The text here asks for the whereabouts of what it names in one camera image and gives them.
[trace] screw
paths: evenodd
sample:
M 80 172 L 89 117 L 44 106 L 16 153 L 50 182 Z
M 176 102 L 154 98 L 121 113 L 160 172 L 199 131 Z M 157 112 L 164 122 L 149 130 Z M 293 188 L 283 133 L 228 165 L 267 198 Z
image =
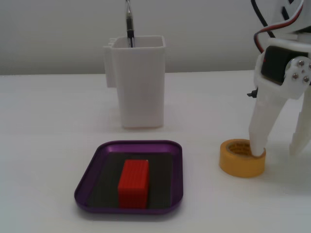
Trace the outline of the screw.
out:
M 303 66 L 305 65 L 305 61 L 300 60 L 300 61 L 298 62 L 298 65 L 300 65 L 301 67 L 303 67 Z
M 299 75 L 297 73 L 293 74 L 293 79 L 296 80 L 299 78 Z
M 303 83 L 306 84 L 306 83 L 308 83 L 308 82 L 309 82 L 309 77 L 308 77 L 308 76 L 305 76 L 305 77 L 303 78 Z

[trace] white plastic container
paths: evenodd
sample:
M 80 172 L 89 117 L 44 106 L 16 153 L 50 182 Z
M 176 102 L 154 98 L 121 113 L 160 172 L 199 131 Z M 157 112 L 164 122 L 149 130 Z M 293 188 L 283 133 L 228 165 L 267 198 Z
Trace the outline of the white plastic container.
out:
M 162 36 L 110 39 L 104 47 L 107 86 L 118 92 L 123 127 L 159 127 L 164 118 L 165 42 Z

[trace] black pen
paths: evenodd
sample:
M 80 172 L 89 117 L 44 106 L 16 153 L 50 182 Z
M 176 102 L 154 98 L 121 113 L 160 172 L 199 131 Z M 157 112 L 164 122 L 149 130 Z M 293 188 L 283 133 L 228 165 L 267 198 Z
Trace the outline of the black pen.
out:
M 134 24 L 130 0 L 125 0 L 125 4 L 126 4 L 126 31 L 127 31 L 128 47 L 134 48 L 135 47 Z

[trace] red block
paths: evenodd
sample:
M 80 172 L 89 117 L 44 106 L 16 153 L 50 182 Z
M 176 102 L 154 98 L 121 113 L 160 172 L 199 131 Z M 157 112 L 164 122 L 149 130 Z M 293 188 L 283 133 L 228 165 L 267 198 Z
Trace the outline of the red block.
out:
M 148 160 L 125 160 L 118 185 L 119 207 L 145 209 L 148 188 Z

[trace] yellow tape roll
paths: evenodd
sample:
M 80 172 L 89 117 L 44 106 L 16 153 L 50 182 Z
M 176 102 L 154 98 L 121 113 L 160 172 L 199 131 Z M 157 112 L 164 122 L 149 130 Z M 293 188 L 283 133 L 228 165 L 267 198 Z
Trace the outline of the yellow tape roll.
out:
M 220 146 L 219 166 L 231 176 L 250 178 L 264 172 L 266 149 L 260 157 L 252 155 L 249 140 L 231 139 Z

